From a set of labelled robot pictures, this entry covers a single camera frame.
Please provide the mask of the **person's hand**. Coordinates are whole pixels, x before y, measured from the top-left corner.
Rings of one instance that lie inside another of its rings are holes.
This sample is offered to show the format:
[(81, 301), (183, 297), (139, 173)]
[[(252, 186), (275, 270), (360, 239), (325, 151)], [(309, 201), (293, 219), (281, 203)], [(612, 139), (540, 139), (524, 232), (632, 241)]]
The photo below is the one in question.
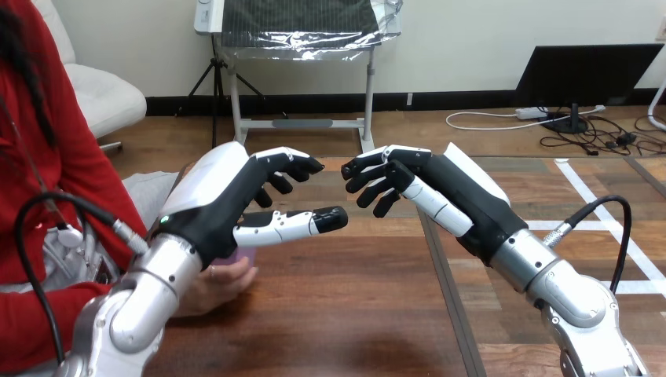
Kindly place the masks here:
[(198, 317), (231, 302), (254, 282), (258, 268), (242, 258), (231, 265), (210, 265), (199, 273), (182, 298), (173, 319)]

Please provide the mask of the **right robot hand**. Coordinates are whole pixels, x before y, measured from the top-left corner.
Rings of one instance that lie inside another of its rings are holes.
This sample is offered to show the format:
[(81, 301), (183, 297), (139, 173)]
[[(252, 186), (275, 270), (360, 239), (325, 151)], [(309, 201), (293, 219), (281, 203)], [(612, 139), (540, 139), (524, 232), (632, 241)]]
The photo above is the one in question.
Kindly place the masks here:
[(346, 191), (357, 206), (386, 216), (400, 198), (411, 200), (485, 265), (526, 223), (499, 186), (454, 144), (445, 153), (387, 145), (362, 153), (341, 167)]

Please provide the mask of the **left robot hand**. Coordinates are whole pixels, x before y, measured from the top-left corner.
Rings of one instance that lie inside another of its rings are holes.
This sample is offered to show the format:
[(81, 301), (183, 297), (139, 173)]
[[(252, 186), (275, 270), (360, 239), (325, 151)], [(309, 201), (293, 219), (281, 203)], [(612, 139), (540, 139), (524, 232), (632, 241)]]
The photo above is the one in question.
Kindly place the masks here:
[(287, 180), (307, 181), (323, 165), (299, 150), (278, 147), (249, 155), (231, 141), (211, 149), (176, 184), (159, 213), (154, 236), (168, 234), (189, 243), (204, 267), (230, 258), (238, 248), (272, 246), (333, 232), (347, 226), (340, 206), (315, 210), (270, 210), (271, 184), (288, 194)]

